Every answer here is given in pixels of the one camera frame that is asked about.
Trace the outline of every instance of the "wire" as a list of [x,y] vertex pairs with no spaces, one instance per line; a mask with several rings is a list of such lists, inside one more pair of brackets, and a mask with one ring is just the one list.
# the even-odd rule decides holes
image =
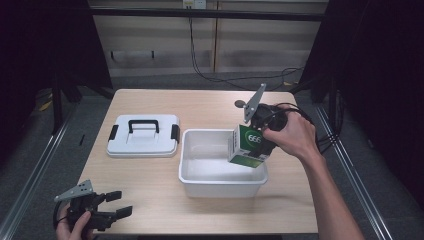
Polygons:
[[281,82],[278,86],[268,90],[268,91],[275,91],[278,88],[280,88],[281,86],[284,85],[284,76],[293,74],[299,70],[303,70],[304,67],[299,67],[299,68],[286,68],[283,71],[281,71],[281,74],[278,75],[274,75],[274,76],[254,76],[254,77],[238,77],[238,78],[228,78],[228,79],[221,79],[221,78],[216,78],[216,77],[207,77],[205,76],[199,69],[199,66],[197,64],[197,60],[196,60],[196,51],[195,51],[195,47],[194,47],[194,39],[193,39],[193,20],[192,18],[189,18],[189,25],[190,25],[190,45],[191,45],[191,60],[192,60],[192,66],[194,71],[202,78],[210,81],[210,82],[215,82],[215,83],[226,83],[229,84],[233,87],[236,88],[240,88],[243,90],[247,90],[247,91],[256,91],[257,89],[247,89],[245,87],[236,85],[234,83],[232,83],[231,81],[237,81],[237,80],[247,80],[247,79],[274,79],[274,78],[281,78]]

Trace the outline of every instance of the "white container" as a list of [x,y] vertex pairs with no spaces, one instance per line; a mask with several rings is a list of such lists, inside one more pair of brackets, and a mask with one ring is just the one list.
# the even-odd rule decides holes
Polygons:
[[228,162],[233,129],[188,129],[183,134],[179,178],[189,197],[254,197],[268,180],[266,165]]

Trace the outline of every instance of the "gray carpet floor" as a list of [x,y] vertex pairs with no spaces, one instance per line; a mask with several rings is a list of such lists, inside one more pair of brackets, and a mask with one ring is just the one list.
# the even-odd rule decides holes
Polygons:
[[[271,77],[280,73],[266,73]],[[227,73],[219,74],[220,78],[264,76],[264,73]],[[115,78],[114,90],[120,88],[146,89],[213,89],[213,90],[256,90],[259,83],[268,83],[269,88],[285,91],[288,86],[279,86],[281,78],[258,78],[231,81],[232,84],[243,86],[244,89],[228,83],[211,82],[195,74],[146,76],[142,78]],[[77,184],[85,161],[94,144],[103,118],[110,105],[110,100],[97,95],[89,89],[81,88],[83,98],[75,106],[69,119],[68,128],[55,151],[53,158],[42,176],[39,186],[32,197],[25,214],[20,221],[13,239],[55,239],[52,228],[52,213],[55,203],[54,196]],[[298,105],[304,109],[317,125],[318,135],[325,132],[318,119],[315,106],[312,104],[309,92],[302,91],[295,95]],[[73,104],[64,100],[64,114],[72,112]],[[40,112],[37,109],[28,119],[25,135],[21,144],[10,156],[9,161],[0,171],[0,194],[2,196],[0,221],[13,206],[20,190],[25,185],[28,176],[51,138],[53,114],[51,107]],[[378,151],[372,149],[361,127],[347,113],[345,114],[341,140],[351,157],[352,162],[362,178],[376,207],[386,222],[393,239],[422,239],[424,236],[424,213],[410,197],[401,183],[390,173],[384,164],[384,159]],[[329,148],[325,152],[330,171],[335,178],[343,197],[345,198],[355,219],[358,221],[366,239],[378,239],[368,220],[356,193],[349,182],[346,173],[338,160],[335,151]],[[137,236],[107,236],[99,239],[137,239]],[[237,236],[213,236],[216,239],[239,239]],[[261,239],[318,239],[317,234],[293,234],[282,236],[261,236]],[[204,237],[169,237],[143,236],[139,239],[211,239]]]

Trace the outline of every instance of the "green box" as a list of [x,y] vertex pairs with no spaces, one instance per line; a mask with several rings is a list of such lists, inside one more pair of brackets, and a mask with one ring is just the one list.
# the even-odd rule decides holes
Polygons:
[[247,167],[258,167],[269,155],[261,154],[259,157],[252,157],[249,154],[259,147],[261,141],[261,131],[238,125],[228,139],[228,161]]

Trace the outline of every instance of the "wooden table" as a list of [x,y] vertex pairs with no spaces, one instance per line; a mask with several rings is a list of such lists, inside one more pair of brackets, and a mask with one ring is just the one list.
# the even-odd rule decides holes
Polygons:
[[[119,90],[82,172],[97,193],[121,190],[122,199],[100,211],[133,206],[107,234],[279,234],[316,233],[317,223],[306,174],[300,162],[275,148],[266,164],[268,182],[254,198],[189,198],[178,179],[181,145],[172,158],[111,158],[108,137],[116,118],[126,114],[174,114],[186,129],[233,129],[243,123],[236,100],[254,92],[193,90]],[[295,103],[293,95],[266,92],[263,103]]]

